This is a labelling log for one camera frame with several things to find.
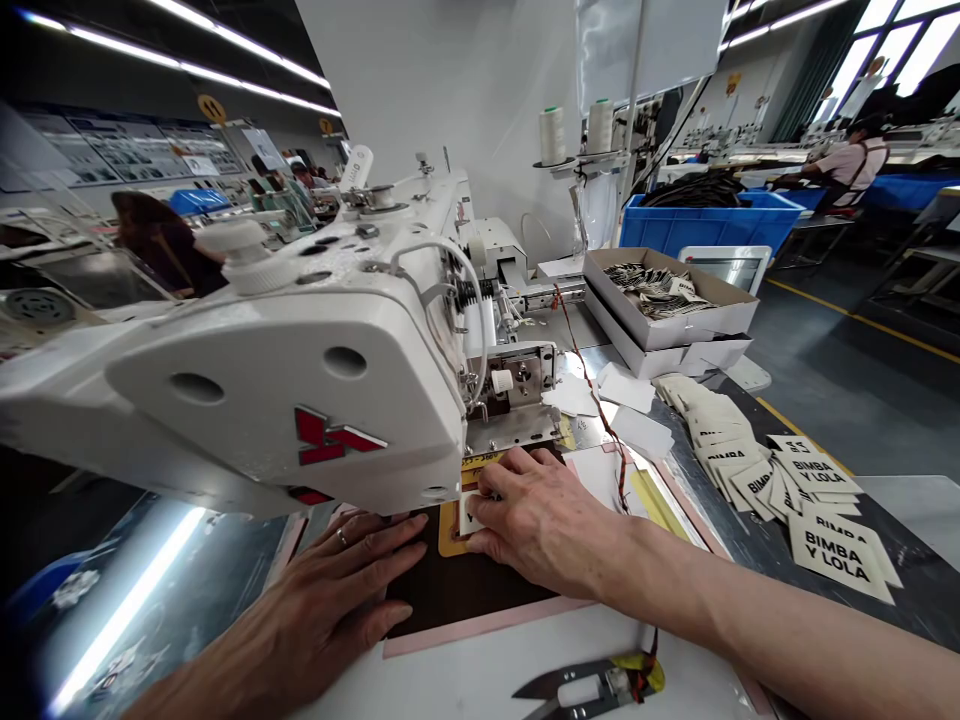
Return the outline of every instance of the cardboard box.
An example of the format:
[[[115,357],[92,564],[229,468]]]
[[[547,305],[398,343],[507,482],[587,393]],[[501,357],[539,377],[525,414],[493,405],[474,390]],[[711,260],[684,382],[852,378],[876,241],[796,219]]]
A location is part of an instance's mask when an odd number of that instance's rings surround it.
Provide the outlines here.
[[[738,334],[721,340],[696,342],[686,347],[644,351],[627,334],[589,284],[585,300],[627,367],[641,380],[651,380],[670,372],[697,377],[716,368],[726,370],[743,357],[753,342],[747,335]]]
[[[648,268],[666,268],[677,275],[689,272],[697,294],[717,305],[689,315],[650,320],[620,292],[603,271],[611,265],[638,262]],[[720,335],[738,335],[750,329],[757,310],[753,295],[720,278],[650,248],[593,250],[583,262],[583,276],[604,304],[644,350],[665,350],[713,340]]]

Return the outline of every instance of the black cable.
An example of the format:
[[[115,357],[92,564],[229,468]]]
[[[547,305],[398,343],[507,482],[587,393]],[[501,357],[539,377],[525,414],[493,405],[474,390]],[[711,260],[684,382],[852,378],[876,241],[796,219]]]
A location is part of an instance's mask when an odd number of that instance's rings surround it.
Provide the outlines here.
[[[700,102],[700,98],[703,96],[703,91],[707,89],[707,85],[710,84],[710,80],[711,80],[711,79],[713,79],[713,76],[712,76],[712,75],[711,75],[711,77],[703,84],[703,87],[700,88],[700,92],[697,93],[697,97],[695,97],[694,100],[693,100],[693,102],[690,103],[690,109],[687,110],[686,116],[684,116],[683,120],[680,121],[680,126],[679,126],[679,128],[677,129],[677,135],[680,134],[680,130],[683,129],[684,124],[687,122],[687,120],[690,119],[690,114],[693,112],[693,109],[697,106],[697,103]],[[628,193],[626,193],[626,194],[624,195],[623,204],[620,206],[621,212],[622,212],[623,209],[627,206],[627,203],[630,202],[630,198],[633,197],[633,193],[636,191],[637,186],[639,186],[640,184],[642,184],[642,183],[650,176],[650,173],[653,172],[653,169],[654,169],[655,167],[657,167],[657,166],[663,161],[663,158],[666,157],[666,154],[667,154],[668,152],[670,152],[670,146],[673,145],[674,142],[676,142],[676,139],[677,139],[676,137],[674,137],[674,138],[668,137],[666,140],[663,141],[664,148],[663,148],[663,152],[660,154],[660,157],[659,157],[659,158],[656,158],[652,163],[650,163],[650,165],[646,168],[646,174],[645,174],[643,177],[639,178],[639,179],[630,187],[630,192],[628,192]]]

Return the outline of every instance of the right hand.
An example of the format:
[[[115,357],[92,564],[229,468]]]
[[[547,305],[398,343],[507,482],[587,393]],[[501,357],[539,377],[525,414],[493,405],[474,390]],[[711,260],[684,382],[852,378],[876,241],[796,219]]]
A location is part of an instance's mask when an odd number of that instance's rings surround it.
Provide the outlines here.
[[[467,541],[470,552],[567,597],[609,602],[611,584],[624,572],[629,518],[601,505],[547,450],[512,448],[483,469],[479,485],[467,511],[486,529]],[[487,497],[492,493],[503,500]]]

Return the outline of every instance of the display board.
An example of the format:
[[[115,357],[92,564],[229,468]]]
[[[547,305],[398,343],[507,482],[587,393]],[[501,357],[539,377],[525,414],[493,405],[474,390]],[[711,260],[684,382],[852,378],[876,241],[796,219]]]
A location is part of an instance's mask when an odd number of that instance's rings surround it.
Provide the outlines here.
[[[203,123],[58,105],[19,110],[68,159],[73,174],[58,177],[70,187],[193,178],[198,165],[212,165],[216,172],[211,175],[245,171],[223,134]],[[200,161],[191,167],[185,156]],[[41,178],[36,180],[36,186],[49,186]],[[29,189],[15,175],[0,174],[0,191]]]

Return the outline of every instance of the sewing machine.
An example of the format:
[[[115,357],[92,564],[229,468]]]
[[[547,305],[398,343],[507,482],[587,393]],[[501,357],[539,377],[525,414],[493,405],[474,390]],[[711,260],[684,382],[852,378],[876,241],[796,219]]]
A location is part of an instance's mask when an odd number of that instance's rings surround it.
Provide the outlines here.
[[[465,174],[358,189],[367,173],[347,173],[332,225],[275,253],[256,222],[198,231],[227,257],[219,292],[0,366],[0,441],[267,518],[325,496],[382,515],[447,502],[465,455],[559,436],[540,404],[556,348],[511,342],[509,301],[463,252]]]

